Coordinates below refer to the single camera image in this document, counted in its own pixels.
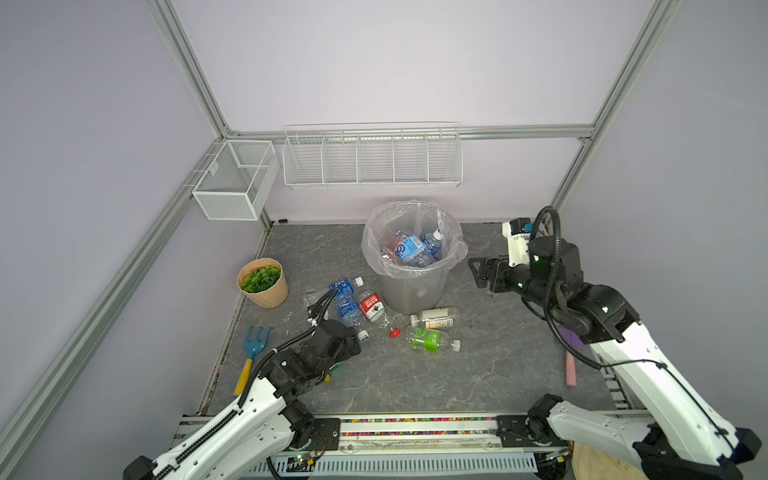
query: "pink object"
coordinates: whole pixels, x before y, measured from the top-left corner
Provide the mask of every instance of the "pink object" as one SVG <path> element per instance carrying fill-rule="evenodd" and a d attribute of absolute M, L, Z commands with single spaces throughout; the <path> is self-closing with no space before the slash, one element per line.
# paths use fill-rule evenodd
<path fill-rule="evenodd" d="M 576 360 L 571 352 L 565 353 L 565 386 L 569 389 L 576 388 Z"/>
<path fill-rule="evenodd" d="M 569 329 L 564 326 L 559 326 L 558 329 L 560 330 L 563 339 L 568 342 L 570 346 L 579 348 L 584 345 L 584 342 L 581 341 L 579 336 Z M 565 353 L 565 386 L 569 389 L 576 388 L 576 359 L 571 355 L 571 352 Z"/>

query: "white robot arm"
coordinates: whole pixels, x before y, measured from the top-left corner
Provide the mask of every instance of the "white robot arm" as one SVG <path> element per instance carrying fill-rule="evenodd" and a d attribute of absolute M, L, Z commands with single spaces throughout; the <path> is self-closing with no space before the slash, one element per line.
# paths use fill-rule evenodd
<path fill-rule="evenodd" d="M 255 462 L 275 453 L 306 449 L 314 418 L 298 397 L 322 382 L 333 365 L 360 353 L 353 328 L 321 320 L 337 293 L 330 290 L 310 307 L 317 325 L 270 350 L 251 370 L 242 395 L 219 415 L 154 461 L 136 458 L 123 471 L 123 479 L 240 478 Z M 298 350 L 287 348 L 303 339 Z"/>
<path fill-rule="evenodd" d="M 551 216 L 553 234 L 538 237 L 545 215 Z M 525 422 L 497 435 L 542 446 L 555 440 L 584 443 L 636 465 L 650 480 L 741 479 L 737 465 L 755 458 L 760 439 L 752 430 L 735 428 L 701 398 L 619 292 L 584 282 L 578 248 L 561 239 L 557 211 L 546 207 L 532 225 L 530 219 L 515 219 L 503 234 L 508 257 L 469 259 L 477 286 L 490 283 L 493 292 L 519 293 L 574 357 L 593 368 L 611 367 L 654 421 L 625 422 L 546 395 L 528 410 Z M 332 365 L 360 352 L 353 329 L 320 320 L 335 295 L 331 290 L 310 307 L 317 326 L 267 353 L 251 372 L 243 395 L 227 409 L 154 462 L 137 458 L 123 479 L 239 478 L 264 458 L 273 470 L 269 457 L 284 449 L 307 450 L 313 416 L 298 396 L 324 379 Z M 602 363 L 570 346 L 556 323 L 578 334 Z M 286 349 L 306 338 L 298 351 Z"/>
<path fill-rule="evenodd" d="M 552 235 L 540 237 L 547 215 Z M 547 395 L 528 411 L 527 430 L 519 433 L 541 444 L 564 439 L 593 446 L 636 465 L 650 480 L 742 478 L 736 465 L 757 455 L 760 439 L 752 430 L 734 428 L 701 398 L 618 291 L 584 282 L 578 248 L 560 237 L 556 209 L 545 207 L 533 224 L 529 218 L 511 220 L 502 234 L 508 256 L 469 260 L 477 286 L 490 283 L 493 292 L 519 293 L 566 350 L 595 369 L 614 369 L 655 419 L 650 425 L 623 424 Z M 570 346 L 556 324 L 578 334 L 604 363 Z"/>

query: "green bottle label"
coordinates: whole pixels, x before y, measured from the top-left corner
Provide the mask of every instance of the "green bottle label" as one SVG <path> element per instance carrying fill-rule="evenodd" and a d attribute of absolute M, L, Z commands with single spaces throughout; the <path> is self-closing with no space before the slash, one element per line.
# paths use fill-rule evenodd
<path fill-rule="evenodd" d="M 413 346 L 423 348 L 427 352 L 437 352 L 440 346 L 440 332 L 417 328 L 413 332 Z"/>

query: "trash can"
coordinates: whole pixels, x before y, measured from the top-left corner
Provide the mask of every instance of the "trash can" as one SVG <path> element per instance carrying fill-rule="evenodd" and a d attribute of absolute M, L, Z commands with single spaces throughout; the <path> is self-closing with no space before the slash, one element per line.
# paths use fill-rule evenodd
<path fill-rule="evenodd" d="M 444 237 L 438 261 L 426 268 L 400 266 L 381 256 L 392 248 L 395 232 L 411 230 L 419 238 L 440 229 Z M 448 274 L 467 256 L 462 226 L 448 212 L 418 200 L 395 202 L 376 208 L 362 232 L 362 254 L 379 277 L 382 299 L 394 310 L 413 314 L 437 305 Z"/>

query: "wire basket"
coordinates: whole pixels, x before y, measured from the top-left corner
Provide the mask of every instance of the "wire basket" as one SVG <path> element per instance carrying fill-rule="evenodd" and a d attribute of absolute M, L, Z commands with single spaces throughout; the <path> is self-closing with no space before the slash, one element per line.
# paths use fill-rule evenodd
<path fill-rule="evenodd" d="M 457 124 L 365 127 L 322 131 L 286 127 L 286 185 L 424 187 L 457 186 L 462 182 L 462 141 Z"/>
<path fill-rule="evenodd" d="M 280 170 L 271 141 L 224 141 L 192 191 L 211 220 L 258 220 Z"/>

